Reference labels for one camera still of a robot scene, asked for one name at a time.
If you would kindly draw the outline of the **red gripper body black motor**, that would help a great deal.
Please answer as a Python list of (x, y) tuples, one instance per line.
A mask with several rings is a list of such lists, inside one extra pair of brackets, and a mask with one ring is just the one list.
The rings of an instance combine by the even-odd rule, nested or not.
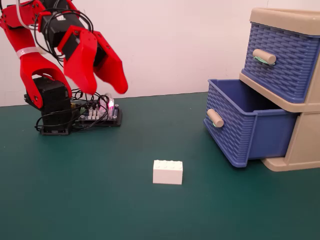
[(58, 51), (64, 55), (66, 61), (70, 59), (80, 43), (80, 32), (81, 28), (79, 26), (71, 25), (57, 47)]

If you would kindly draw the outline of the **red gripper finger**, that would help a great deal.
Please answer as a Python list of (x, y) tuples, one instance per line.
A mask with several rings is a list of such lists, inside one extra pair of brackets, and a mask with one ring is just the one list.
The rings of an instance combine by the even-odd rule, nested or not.
[(80, 27), (79, 45), (63, 63), (64, 74), (86, 94), (94, 94), (97, 82), (94, 76), (94, 61), (97, 53), (97, 39), (93, 33)]
[(99, 79), (112, 85), (117, 93), (125, 94), (128, 82), (121, 59), (99, 31), (94, 31), (93, 34), (97, 39), (93, 72)]

